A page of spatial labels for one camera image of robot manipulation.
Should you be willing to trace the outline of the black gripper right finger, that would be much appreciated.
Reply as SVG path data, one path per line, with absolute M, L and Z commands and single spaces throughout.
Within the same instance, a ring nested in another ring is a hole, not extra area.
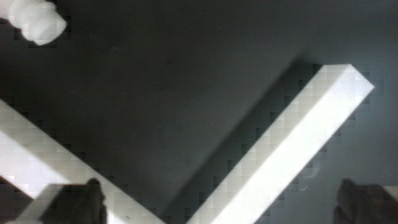
M 342 181 L 333 224 L 398 224 L 398 185 Z

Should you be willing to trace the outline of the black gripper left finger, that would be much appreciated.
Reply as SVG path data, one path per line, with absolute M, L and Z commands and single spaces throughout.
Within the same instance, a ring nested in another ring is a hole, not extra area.
M 86 184 L 63 186 L 42 221 L 43 224 L 107 224 L 106 194 L 97 178 Z

